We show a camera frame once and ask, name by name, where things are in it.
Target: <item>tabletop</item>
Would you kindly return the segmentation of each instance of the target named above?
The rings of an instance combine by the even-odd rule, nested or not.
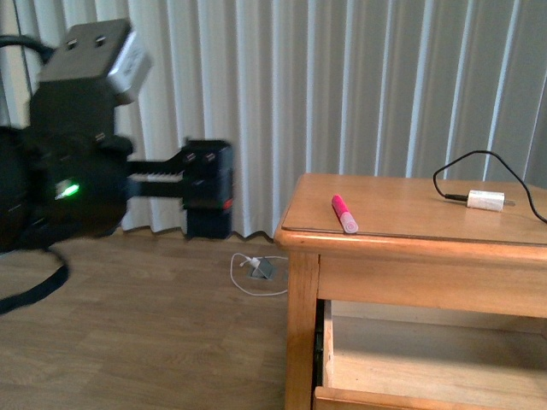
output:
[[[473,243],[511,243],[547,247],[547,225],[530,209],[518,183],[440,180],[445,193],[470,190],[504,192],[516,202],[502,212],[467,208],[447,201],[431,179],[382,178],[355,175],[304,174],[298,181],[280,229],[344,234],[331,205],[343,197],[359,231],[356,236],[402,237]],[[531,187],[541,214],[547,214],[547,190]]]

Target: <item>white cable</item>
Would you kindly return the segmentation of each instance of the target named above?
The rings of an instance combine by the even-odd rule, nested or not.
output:
[[[243,263],[240,264],[240,266],[242,267],[245,263],[249,262],[253,267],[255,267],[256,269],[258,269],[260,271],[260,268],[258,266],[255,266],[256,262],[258,261],[260,263],[260,259],[285,259],[287,260],[288,258],[285,258],[284,256],[263,256],[262,258],[250,258],[249,256],[247,255],[243,255],[243,254],[240,254],[240,253],[236,253],[236,254],[233,254],[232,255],[232,260],[230,261],[230,279],[232,280],[232,283],[236,285],[236,287],[241,290],[242,292],[246,293],[247,295],[250,295],[250,296],[277,296],[277,295],[283,295],[284,293],[287,293],[287,289],[281,291],[281,292],[275,292],[275,293],[252,293],[252,292],[249,292],[248,290],[245,290],[243,289],[237,282],[236,282],[236,279],[233,278],[233,260],[235,259],[236,256],[243,256],[245,258],[245,261]]]

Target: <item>black charging cable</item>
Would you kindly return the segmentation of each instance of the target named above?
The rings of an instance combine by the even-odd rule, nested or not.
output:
[[[42,44],[37,39],[29,36],[14,36],[9,34],[0,36],[0,49],[10,45],[20,45],[21,47],[27,47],[36,51],[42,64],[47,64],[53,53],[55,53],[54,48]]]
[[[468,156],[471,156],[471,155],[474,155],[474,154],[485,154],[485,155],[492,155],[494,157],[496,157],[501,163],[502,165],[507,168],[507,170],[511,173],[511,175],[513,175],[517,181],[519,181],[522,185],[522,187],[524,188],[524,191],[526,192],[526,195],[528,196],[528,202],[530,203],[530,209],[532,210],[533,214],[536,215],[538,217],[539,220],[541,220],[542,222],[544,222],[545,224],[547,224],[547,219],[545,217],[543,217],[539,212],[538,210],[536,209],[536,206],[534,205],[533,203],[533,199],[532,199],[532,192],[530,192],[530,189],[528,188],[528,186],[526,185],[526,183],[522,180],[521,177],[519,177],[515,171],[513,171],[511,169],[511,167],[507,164],[507,162],[505,162],[503,160],[503,158],[501,156],[499,156],[498,154],[496,154],[495,152],[492,152],[492,151],[488,151],[488,150],[485,150],[485,149],[476,149],[474,151],[471,151],[471,152],[467,152],[465,155],[462,155],[460,156],[459,158],[456,158],[455,160],[453,160],[452,162],[449,162],[448,164],[446,164],[445,166],[439,168],[437,171],[435,171],[435,173],[433,174],[433,185],[435,185],[435,189],[437,190],[438,194],[440,196],[442,196],[443,198],[446,198],[446,199],[450,199],[452,201],[462,201],[462,202],[466,202],[469,198],[469,195],[461,195],[461,194],[444,194],[440,188],[438,187],[438,183],[437,183],[437,175],[439,175],[441,172],[443,172],[446,168],[449,168],[449,167],[452,167],[454,164],[456,164],[457,162],[467,158]]]

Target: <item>table leg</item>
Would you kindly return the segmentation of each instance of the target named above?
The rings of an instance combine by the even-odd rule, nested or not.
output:
[[[285,410],[311,408],[319,255],[289,254]]]

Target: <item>black strap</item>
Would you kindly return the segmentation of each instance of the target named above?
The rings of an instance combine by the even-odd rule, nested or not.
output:
[[[44,252],[53,254],[62,263],[62,266],[41,284],[37,284],[23,293],[0,299],[0,315],[40,302],[67,282],[70,269],[62,255],[50,248],[44,249]]]

